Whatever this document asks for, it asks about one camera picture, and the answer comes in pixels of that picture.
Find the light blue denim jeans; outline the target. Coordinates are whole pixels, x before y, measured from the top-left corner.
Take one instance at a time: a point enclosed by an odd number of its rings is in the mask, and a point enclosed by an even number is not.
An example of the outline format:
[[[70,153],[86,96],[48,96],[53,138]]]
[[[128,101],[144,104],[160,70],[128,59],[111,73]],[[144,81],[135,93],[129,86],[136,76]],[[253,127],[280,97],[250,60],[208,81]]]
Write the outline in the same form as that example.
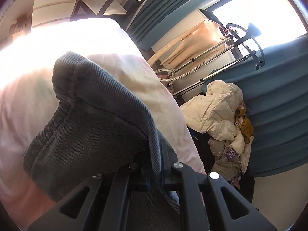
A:
[[[148,149],[148,192],[132,195],[128,230],[179,230],[179,199],[161,186],[161,156],[172,146],[157,130],[149,109],[106,70],[74,52],[53,69],[59,106],[33,139],[23,159],[31,179],[59,201],[94,173],[115,172]]]

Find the mustard yellow garment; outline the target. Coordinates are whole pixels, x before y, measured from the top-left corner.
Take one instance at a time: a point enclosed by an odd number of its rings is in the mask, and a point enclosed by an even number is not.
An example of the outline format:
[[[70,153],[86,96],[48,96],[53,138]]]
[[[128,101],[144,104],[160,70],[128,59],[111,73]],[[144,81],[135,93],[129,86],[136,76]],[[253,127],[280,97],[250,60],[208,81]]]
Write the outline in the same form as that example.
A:
[[[246,116],[246,109],[237,109],[235,112],[235,123],[238,129],[240,130],[245,144],[251,142],[251,137],[254,134],[254,128],[251,121]]]

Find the cream puffer jacket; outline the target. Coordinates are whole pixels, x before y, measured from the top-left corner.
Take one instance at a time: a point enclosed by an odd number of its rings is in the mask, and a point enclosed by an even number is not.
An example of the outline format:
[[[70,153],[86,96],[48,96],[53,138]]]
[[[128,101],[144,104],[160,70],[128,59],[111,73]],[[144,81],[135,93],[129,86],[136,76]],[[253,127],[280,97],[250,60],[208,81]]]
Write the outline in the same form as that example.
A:
[[[251,155],[254,136],[245,144],[235,123],[235,112],[242,108],[246,109],[241,88],[222,80],[209,83],[205,95],[180,107],[188,128],[210,135],[208,144],[215,159],[211,170],[227,181],[245,174]]]

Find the teal curtain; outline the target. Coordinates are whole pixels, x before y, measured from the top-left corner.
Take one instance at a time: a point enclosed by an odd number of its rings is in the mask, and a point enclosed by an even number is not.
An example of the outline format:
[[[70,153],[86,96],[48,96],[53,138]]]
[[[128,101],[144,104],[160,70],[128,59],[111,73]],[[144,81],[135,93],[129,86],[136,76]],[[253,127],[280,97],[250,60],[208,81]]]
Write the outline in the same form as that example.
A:
[[[177,23],[208,0],[147,0],[128,28],[137,46],[149,50]],[[307,163],[307,35],[263,50],[265,65],[250,59],[214,80],[243,90],[255,128],[249,169],[253,176],[283,173]]]

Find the garment steamer stand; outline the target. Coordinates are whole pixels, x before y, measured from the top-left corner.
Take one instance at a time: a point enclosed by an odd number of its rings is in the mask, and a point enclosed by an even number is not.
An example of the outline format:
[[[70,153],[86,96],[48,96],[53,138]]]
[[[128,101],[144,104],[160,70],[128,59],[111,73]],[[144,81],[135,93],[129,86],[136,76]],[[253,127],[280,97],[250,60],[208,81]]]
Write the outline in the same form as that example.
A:
[[[168,87],[170,87],[173,82],[181,80],[192,73],[198,71],[199,69],[203,68],[204,66],[211,63],[213,60],[217,59],[221,55],[224,55],[224,53],[231,51],[232,49],[238,47],[239,45],[243,45],[246,50],[249,52],[248,55],[241,57],[240,59],[236,59],[233,62],[230,62],[229,64],[226,64],[222,68],[218,69],[217,71],[209,74],[205,78],[201,78],[198,82],[189,85],[186,88],[183,88],[181,90],[178,90],[173,94],[173,96],[177,96],[179,94],[184,94],[200,85],[202,85],[204,82],[206,82],[208,79],[212,78],[216,74],[232,67],[233,65],[240,63],[242,61],[245,61],[249,59],[250,57],[254,59],[256,62],[255,68],[259,69],[260,67],[263,67],[265,65],[265,55],[263,49],[258,45],[258,49],[261,53],[261,59],[259,59],[256,55],[256,51],[251,50],[245,42],[249,39],[255,40],[256,37],[261,35],[260,30],[253,25],[252,23],[249,24],[247,29],[244,29],[243,27],[234,24],[229,23],[227,24],[227,29],[224,30],[223,35],[225,39],[223,39],[221,42],[213,46],[212,48],[209,48],[208,50],[204,51],[204,53],[198,55],[195,58],[192,58],[187,63],[182,65],[181,67],[178,67],[176,69],[171,68],[161,68],[155,70],[155,73],[162,73],[167,72],[168,75],[166,77],[160,77],[159,80],[161,82],[165,82]]]

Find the pink pastel bed sheet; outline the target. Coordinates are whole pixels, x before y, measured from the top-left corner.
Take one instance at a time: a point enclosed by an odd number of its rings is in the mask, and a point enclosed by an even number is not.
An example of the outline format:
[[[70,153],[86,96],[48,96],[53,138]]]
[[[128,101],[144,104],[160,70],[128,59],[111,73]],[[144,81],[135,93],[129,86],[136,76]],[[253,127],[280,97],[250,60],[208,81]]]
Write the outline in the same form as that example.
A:
[[[103,18],[38,27],[1,51],[1,204],[20,230],[55,205],[27,175],[23,156],[58,107],[53,67],[69,51],[95,62],[131,90],[178,159],[196,172],[205,171],[178,104],[118,23]]]

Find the beige hanging garment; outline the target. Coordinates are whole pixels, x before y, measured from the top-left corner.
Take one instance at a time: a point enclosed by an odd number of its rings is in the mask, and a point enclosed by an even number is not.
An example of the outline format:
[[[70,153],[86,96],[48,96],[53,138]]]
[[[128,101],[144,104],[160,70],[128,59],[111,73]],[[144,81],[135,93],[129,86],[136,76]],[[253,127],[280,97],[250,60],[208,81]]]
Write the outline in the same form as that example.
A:
[[[162,55],[176,46],[176,49],[161,62],[161,65],[168,65],[174,69],[204,53],[223,39],[225,37],[220,31],[220,25],[211,20],[204,20],[159,49],[147,63],[152,66]]]

